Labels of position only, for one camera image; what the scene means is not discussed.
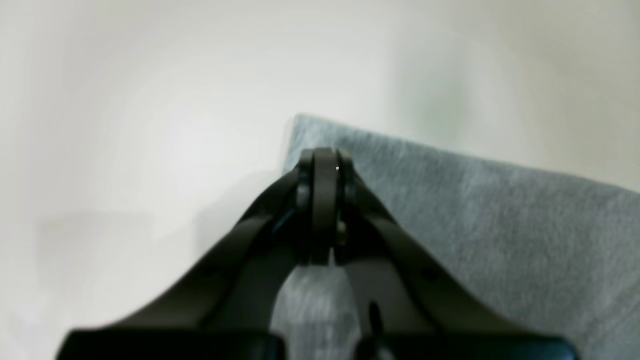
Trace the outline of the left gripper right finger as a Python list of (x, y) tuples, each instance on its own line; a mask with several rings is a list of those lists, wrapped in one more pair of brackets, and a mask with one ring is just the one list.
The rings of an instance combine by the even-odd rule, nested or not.
[(362, 331), (355, 360), (578, 360), (566, 339), (506, 319), (468, 292), (395, 221), (346, 152), (337, 162), (334, 251)]

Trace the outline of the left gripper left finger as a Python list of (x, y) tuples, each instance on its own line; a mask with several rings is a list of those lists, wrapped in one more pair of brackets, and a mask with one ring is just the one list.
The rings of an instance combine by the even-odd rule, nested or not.
[(176, 284), (134, 314), (72, 331), (59, 360), (285, 360), (269, 327), (300, 265), (327, 265), (337, 234), (337, 154), (304, 150)]

